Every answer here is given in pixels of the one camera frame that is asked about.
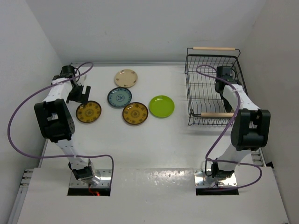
wire basket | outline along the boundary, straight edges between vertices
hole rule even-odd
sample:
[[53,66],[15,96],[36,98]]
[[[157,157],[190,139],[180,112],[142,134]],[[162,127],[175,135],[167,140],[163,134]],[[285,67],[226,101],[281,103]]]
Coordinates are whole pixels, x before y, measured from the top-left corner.
[[[237,56],[230,55],[204,55],[189,54],[194,50],[230,50],[238,52]],[[189,112],[189,125],[227,125],[230,117],[214,116],[213,113],[226,113],[223,100],[220,94],[214,89],[215,79],[202,76],[196,72],[199,65],[211,65],[214,68],[218,66],[230,66],[231,75],[234,80],[240,81],[247,94],[242,70],[238,61],[240,50],[234,48],[205,48],[194,47],[187,49],[185,64],[187,100]],[[199,71],[210,76],[216,77],[216,71],[209,67],[201,67]],[[202,113],[211,113],[207,117]]]

plate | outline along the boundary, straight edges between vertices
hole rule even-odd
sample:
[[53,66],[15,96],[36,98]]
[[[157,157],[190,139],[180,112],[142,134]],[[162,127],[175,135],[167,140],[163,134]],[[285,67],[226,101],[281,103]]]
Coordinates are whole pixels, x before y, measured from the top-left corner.
[[116,73],[115,83],[120,87],[131,87],[136,84],[138,79],[137,73],[131,69],[124,69]]
[[122,111],[122,117],[131,125],[139,125],[148,118],[148,108],[138,102],[130,103]]
[[150,112],[159,118],[166,118],[174,111],[174,102],[167,96],[156,96],[149,103]]
[[107,96],[108,103],[114,107],[124,107],[131,102],[132,93],[127,88],[117,87],[112,89]]
[[83,123],[92,123],[102,113],[102,108],[98,102],[88,101],[85,105],[80,105],[76,109],[76,117],[79,121]]

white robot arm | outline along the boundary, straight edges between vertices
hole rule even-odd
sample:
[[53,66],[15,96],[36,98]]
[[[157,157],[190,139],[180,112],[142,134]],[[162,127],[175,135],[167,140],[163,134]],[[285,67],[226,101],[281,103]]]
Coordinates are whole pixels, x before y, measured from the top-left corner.
[[[218,67],[217,77],[231,82],[235,90],[219,80],[216,81],[215,90],[224,101],[229,103],[226,109],[237,109],[236,91],[239,93],[241,104],[232,128],[231,144],[217,159],[240,163],[251,151],[256,151],[267,144],[271,115],[268,110],[261,110],[249,99],[243,87],[233,81],[230,71],[231,68],[228,66]],[[250,127],[251,122],[256,126],[255,128]],[[236,163],[214,162],[211,167],[212,177],[228,178],[234,173],[236,165]]]
[[[61,74],[54,76],[52,84],[60,83],[72,77],[75,77],[75,68],[66,65],[62,67]],[[61,83],[52,87],[46,99],[35,104],[34,110],[43,137],[54,142],[65,155],[74,155],[68,159],[69,168],[76,179],[97,185],[100,178],[96,176],[91,161],[87,158],[76,157],[82,153],[73,144],[72,137],[75,132],[75,125],[66,106],[66,102],[68,103],[69,100],[82,104],[87,103],[90,86],[86,87],[85,94],[82,92],[83,85],[78,85],[75,80]]]

yellow plate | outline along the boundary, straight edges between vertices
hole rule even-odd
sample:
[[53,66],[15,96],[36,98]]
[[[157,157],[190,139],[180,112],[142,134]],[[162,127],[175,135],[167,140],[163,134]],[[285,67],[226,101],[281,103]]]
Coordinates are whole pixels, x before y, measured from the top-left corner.
[[138,79],[137,73],[131,69],[124,69],[116,73],[114,81],[118,86],[131,87],[136,84]]
[[139,125],[148,118],[148,108],[142,103],[130,103],[122,111],[122,117],[131,125]]
[[76,110],[76,117],[83,123],[92,123],[102,113],[102,108],[99,103],[95,101],[88,101],[85,105],[78,106]]

green plate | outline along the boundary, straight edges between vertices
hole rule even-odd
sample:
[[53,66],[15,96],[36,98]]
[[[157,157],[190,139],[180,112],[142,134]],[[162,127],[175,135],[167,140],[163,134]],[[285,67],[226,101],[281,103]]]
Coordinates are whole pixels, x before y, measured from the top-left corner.
[[156,96],[149,103],[150,112],[159,118],[166,118],[174,111],[174,102],[167,96]]

